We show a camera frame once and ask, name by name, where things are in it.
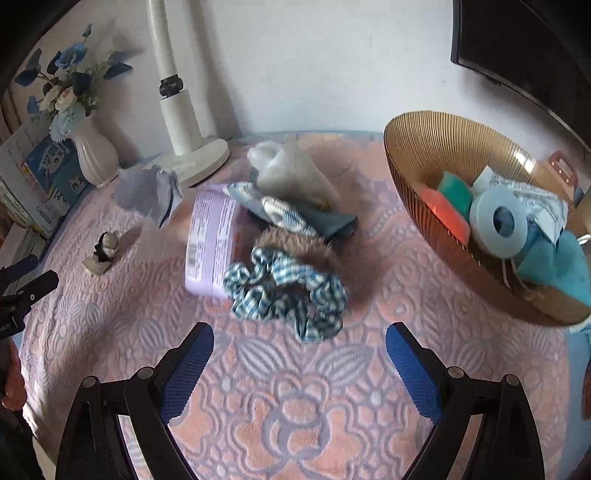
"white wall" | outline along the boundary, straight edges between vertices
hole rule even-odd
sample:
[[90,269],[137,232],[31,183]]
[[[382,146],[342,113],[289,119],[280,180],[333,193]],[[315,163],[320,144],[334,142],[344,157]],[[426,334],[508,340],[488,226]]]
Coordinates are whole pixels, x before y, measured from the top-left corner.
[[[206,135],[382,131],[399,113],[434,109],[487,124],[537,158],[559,148],[583,157],[529,101],[451,63],[452,0],[168,0],[167,10]],[[170,151],[144,0],[82,0],[40,41],[43,58],[88,22],[102,51],[141,50],[135,72],[105,92],[102,128],[124,156]],[[26,90],[14,89],[21,111]]]

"brown plastic bowl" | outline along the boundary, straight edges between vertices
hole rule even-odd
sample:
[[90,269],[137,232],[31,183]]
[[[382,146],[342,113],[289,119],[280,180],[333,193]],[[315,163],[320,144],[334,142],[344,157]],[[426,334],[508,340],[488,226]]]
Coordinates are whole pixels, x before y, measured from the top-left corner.
[[423,237],[467,286],[497,309],[535,325],[565,326],[591,314],[583,303],[551,287],[526,290],[506,262],[470,241],[464,247],[419,198],[413,184],[436,188],[450,171],[472,185],[488,165],[506,179],[523,181],[558,194],[573,206],[560,183],[519,145],[486,125],[441,112],[409,112],[394,118],[384,132],[388,164],[398,193]]

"floral pattern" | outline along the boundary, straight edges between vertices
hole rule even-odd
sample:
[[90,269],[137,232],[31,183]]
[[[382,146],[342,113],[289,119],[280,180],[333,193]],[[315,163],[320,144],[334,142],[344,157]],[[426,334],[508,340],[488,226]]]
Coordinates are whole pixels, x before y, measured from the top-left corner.
[[[359,231],[339,251],[350,298],[343,330],[302,344],[282,322],[237,320],[229,301],[190,296],[184,251],[142,258],[129,233],[140,218],[112,203],[113,185],[97,190],[48,254],[60,286],[35,306],[25,330],[25,413],[41,444],[56,457],[85,376],[111,381],[155,365],[202,321],[215,330],[213,355],[170,424],[200,479],[400,479],[432,427],[385,351],[385,329],[402,321],[446,365],[490,380],[519,376],[547,478],[555,478],[569,401],[563,332],[500,313],[437,258],[398,197],[380,135],[301,134],[298,142],[341,192],[342,209],[359,215]],[[233,146],[212,181],[249,178],[247,144]],[[129,233],[122,256],[102,277],[86,276],[81,260],[114,229]],[[123,428],[139,477],[150,478],[128,421]],[[451,478],[461,478],[477,431],[475,419]]]

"barcode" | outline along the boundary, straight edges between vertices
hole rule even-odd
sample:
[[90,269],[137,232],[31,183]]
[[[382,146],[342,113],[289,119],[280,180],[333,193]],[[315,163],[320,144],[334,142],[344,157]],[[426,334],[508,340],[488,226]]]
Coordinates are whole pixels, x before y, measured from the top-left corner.
[[191,267],[197,265],[197,245],[189,245],[187,247],[187,263]]

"flower vase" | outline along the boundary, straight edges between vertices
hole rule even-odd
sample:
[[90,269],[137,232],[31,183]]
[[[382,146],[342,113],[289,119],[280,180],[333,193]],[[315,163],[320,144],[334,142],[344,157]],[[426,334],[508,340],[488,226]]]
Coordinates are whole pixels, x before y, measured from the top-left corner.
[[93,124],[94,114],[83,118],[72,130],[70,138],[78,153],[84,178],[98,188],[111,182],[119,170],[119,154],[115,146]]

